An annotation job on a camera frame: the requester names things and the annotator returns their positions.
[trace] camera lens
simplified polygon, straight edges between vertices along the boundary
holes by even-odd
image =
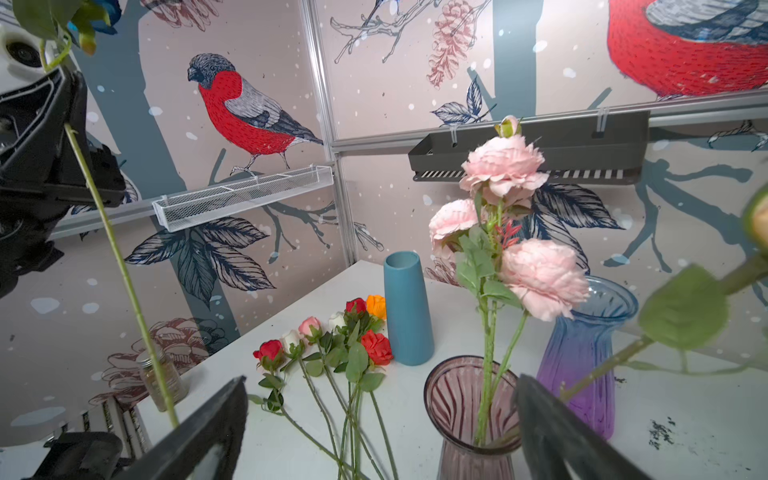
[[[25,44],[22,41],[9,42],[5,49],[11,54],[11,57],[22,65],[26,65],[32,68],[40,68],[43,66],[40,62],[40,54],[37,48]]]

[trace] wall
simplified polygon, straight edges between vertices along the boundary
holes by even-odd
[[[89,87],[89,139],[116,153],[130,183],[126,202],[248,176],[230,172],[253,152],[213,126],[197,82],[187,79],[195,55],[224,56],[319,136],[297,0],[121,6],[117,34],[100,34],[96,55],[76,51],[74,60]],[[285,154],[292,168],[325,160],[313,142]],[[285,164],[265,153],[252,170],[276,173]],[[147,324],[181,370],[345,267],[330,188],[180,233],[165,232],[152,218],[115,230]],[[61,261],[23,276],[0,300],[0,380],[7,392],[0,399],[0,445],[40,439],[101,395],[131,403],[144,394],[133,363],[143,346],[104,232],[56,244],[65,252]]]
[[[768,45],[668,34],[645,17],[650,0],[404,0],[364,26],[367,2],[318,3],[341,138],[738,91],[760,87],[768,71]],[[437,85],[430,55],[440,51],[453,76]],[[768,180],[767,131],[765,121],[654,130],[637,185],[542,188],[536,205],[557,214],[537,209],[538,235],[572,246],[591,274],[641,302],[692,262],[723,275],[753,252],[740,215]],[[431,255],[427,226],[465,192],[413,182],[405,155],[344,162],[354,221],[380,245],[359,243],[359,258],[414,250],[427,276],[455,282]],[[765,286],[731,297],[730,324],[705,353],[745,362],[764,348]]]

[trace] purple glass vase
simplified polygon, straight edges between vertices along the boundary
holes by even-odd
[[[549,338],[536,379],[558,396],[589,375],[613,354],[611,334],[637,313],[637,299],[621,285],[587,276],[589,300],[571,310],[574,318],[559,316]],[[594,380],[568,407],[604,439],[614,434],[614,372]]]
[[[482,357],[455,356],[437,365],[424,385],[429,419],[443,437],[438,480],[514,480],[509,456],[520,444],[515,436],[497,448],[473,445],[482,391]],[[494,362],[493,372],[499,364]],[[512,405],[518,377],[507,370],[491,404],[486,443],[518,425]]]

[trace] bird's red breast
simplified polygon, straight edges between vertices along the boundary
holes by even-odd
[[[703,43],[651,24],[654,0],[611,0],[608,52],[622,73],[660,96],[706,95],[768,82],[768,45]]]
[[[251,155],[283,153],[294,140],[292,135],[278,134],[254,127],[235,117],[224,105],[226,100],[238,98],[243,91],[243,79],[236,71],[220,71],[207,90],[200,85],[208,117],[216,130],[227,140]]]

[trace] red rose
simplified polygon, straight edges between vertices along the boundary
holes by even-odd
[[[347,302],[346,311],[352,312],[352,308],[355,308],[357,313],[363,313],[366,311],[366,301],[362,298],[355,298],[351,302]]]
[[[375,365],[389,365],[392,357],[392,347],[389,346],[389,339],[381,333],[374,333],[373,330],[362,336],[360,339],[362,346],[366,348],[368,356],[371,357]]]
[[[277,367],[282,365],[285,360],[283,343],[279,340],[264,342],[257,351],[253,352],[253,356],[261,362],[262,367],[273,372]]]

